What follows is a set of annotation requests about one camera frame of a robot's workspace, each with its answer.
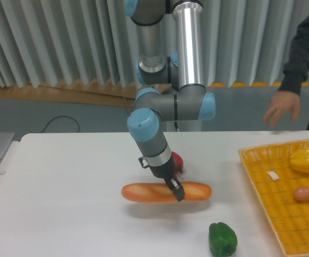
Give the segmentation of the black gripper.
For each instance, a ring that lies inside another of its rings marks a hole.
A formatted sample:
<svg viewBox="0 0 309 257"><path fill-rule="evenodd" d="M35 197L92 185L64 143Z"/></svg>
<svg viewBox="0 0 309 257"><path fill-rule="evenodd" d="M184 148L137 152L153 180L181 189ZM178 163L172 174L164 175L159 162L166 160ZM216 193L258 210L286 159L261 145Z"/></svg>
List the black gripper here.
<svg viewBox="0 0 309 257"><path fill-rule="evenodd" d="M166 185L172 191L178 202L184 199L183 185L179 182L178 178L175 176L177 172L181 172L181 169L179 168L174 156L171 156L166 163L160 166L151 166L149 164L145 165L144 156L140 157L138 160L143 169L149 168L155 177L164 179Z"/></svg>

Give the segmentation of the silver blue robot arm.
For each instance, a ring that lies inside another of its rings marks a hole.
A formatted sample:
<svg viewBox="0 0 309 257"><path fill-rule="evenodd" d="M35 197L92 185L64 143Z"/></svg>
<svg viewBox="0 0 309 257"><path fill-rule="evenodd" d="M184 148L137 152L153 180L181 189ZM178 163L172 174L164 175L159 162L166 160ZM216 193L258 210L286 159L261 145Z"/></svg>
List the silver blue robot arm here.
<svg viewBox="0 0 309 257"><path fill-rule="evenodd" d="M125 14L137 26L140 56L138 80L144 85L127 120L142 156L143 168L165 181L178 201L187 194L179 182L174 155L161 129L163 121L209 120L215 97L203 74L200 1L125 1ZM166 56L159 39L160 22L171 14L177 28L177 52Z"/></svg>

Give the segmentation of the dark grey sleeve forearm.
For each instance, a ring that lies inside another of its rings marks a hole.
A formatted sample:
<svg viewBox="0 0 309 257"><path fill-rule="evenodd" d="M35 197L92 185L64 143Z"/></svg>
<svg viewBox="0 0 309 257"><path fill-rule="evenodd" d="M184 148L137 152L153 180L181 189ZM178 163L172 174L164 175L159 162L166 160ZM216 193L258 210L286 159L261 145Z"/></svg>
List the dark grey sleeve forearm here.
<svg viewBox="0 0 309 257"><path fill-rule="evenodd" d="M289 59L283 66L284 78L278 91L289 91L300 96L302 83L309 71L309 15L298 25L293 37Z"/></svg>

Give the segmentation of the person's bare hand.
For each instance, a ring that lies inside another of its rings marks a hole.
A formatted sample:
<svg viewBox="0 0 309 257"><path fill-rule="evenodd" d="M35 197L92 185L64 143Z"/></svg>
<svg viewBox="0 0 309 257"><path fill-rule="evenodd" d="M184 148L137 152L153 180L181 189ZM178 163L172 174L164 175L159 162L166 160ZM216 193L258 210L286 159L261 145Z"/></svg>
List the person's bare hand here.
<svg viewBox="0 0 309 257"><path fill-rule="evenodd" d="M267 111L264 114L264 123L274 127L278 120L291 112L290 122L294 122L300 113L300 96L289 91L278 91L272 98Z"/></svg>

